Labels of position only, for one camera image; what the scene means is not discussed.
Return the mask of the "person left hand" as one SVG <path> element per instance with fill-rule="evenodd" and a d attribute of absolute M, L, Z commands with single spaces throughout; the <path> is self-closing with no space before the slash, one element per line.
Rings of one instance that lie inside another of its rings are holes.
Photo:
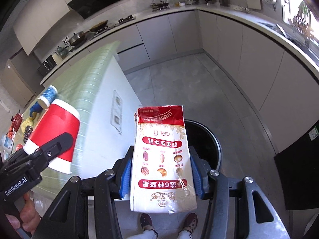
<path fill-rule="evenodd" d="M 22 227 L 26 232 L 30 232 L 33 235 L 40 223 L 40 216 L 35 209 L 33 200 L 30 198 L 30 193 L 25 193 L 23 199 L 25 205 L 20 212 L 21 222 L 13 215 L 5 214 L 5 216 L 15 230 Z"/>

